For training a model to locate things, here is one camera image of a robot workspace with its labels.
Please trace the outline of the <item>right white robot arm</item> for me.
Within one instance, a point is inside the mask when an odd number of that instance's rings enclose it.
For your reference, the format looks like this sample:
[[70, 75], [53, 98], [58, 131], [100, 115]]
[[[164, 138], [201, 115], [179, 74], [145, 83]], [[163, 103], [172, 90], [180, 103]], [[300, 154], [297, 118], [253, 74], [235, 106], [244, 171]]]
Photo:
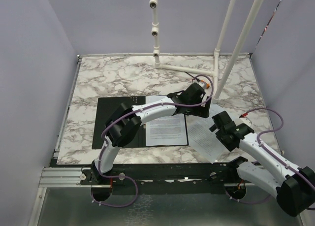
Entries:
[[226, 170], [227, 179], [249, 181], [272, 197], [282, 210], [297, 216], [315, 202], [315, 173], [309, 167], [300, 168], [265, 144], [251, 128], [245, 115], [233, 120], [226, 111], [212, 117], [210, 131], [229, 151], [243, 150], [257, 160], [261, 169], [250, 162]]

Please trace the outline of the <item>grey black folder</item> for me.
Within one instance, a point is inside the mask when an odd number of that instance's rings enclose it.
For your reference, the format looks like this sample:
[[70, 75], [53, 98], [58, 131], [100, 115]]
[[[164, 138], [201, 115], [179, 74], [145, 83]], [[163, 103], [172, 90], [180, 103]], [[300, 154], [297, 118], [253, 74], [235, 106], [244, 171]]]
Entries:
[[144, 148], [145, 123], [139, 118], [141, 113], [130, 114], [139, 106], [147, 105], [145, 96], [135, 97], [101, 97], [97, 102], [92, 149], [101, 149], [103, 145], [102, 132], [121, 116], [127, 117], [115, 123], [106, 133], [116, 144], [123, 143], [123, 148]]

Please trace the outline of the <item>printed paper sheet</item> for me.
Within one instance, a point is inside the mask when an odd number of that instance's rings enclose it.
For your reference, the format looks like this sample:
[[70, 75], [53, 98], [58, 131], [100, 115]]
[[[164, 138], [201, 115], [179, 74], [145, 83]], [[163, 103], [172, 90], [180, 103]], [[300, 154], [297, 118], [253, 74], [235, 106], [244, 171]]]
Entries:
[[215, 132], [210, 131], [214, 124], [212, 116], [223, 111], [225, 109], [218, 104], [211, 104], [208, 118], [186, 116], [189, 146], [210, 163], [227, 150], [216, 138]]
[[163, 96], [146, 97], [146, 104], [163, 105], [143, 111], [145, 122], [145, 145], [149, 146], [185, 146], [188, 145], [186, 120], [183, 114], [175, 114], [176, 106], [172, 100]]

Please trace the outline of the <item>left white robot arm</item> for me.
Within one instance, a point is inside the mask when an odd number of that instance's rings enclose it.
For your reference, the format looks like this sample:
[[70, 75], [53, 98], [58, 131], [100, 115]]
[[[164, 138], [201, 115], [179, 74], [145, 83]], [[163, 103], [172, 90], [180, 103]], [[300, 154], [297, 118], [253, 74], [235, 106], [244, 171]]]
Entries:
[[103, 144], [98, 157], [92, 162], [93, 180], [103, 184], [110, 178], [118, 177], [109, 175], [114, 160], [120, 149], [136, 137], [138, 130], [145, 123], [178, 114], [208, 118], [211, 96], [203, 99], [208, 87], [208, 84], [197, 81], [186, 90], [169, 93], [166, 97], [148, 104], [121, 103], [106, 120], [105, 130], [100, 135]]

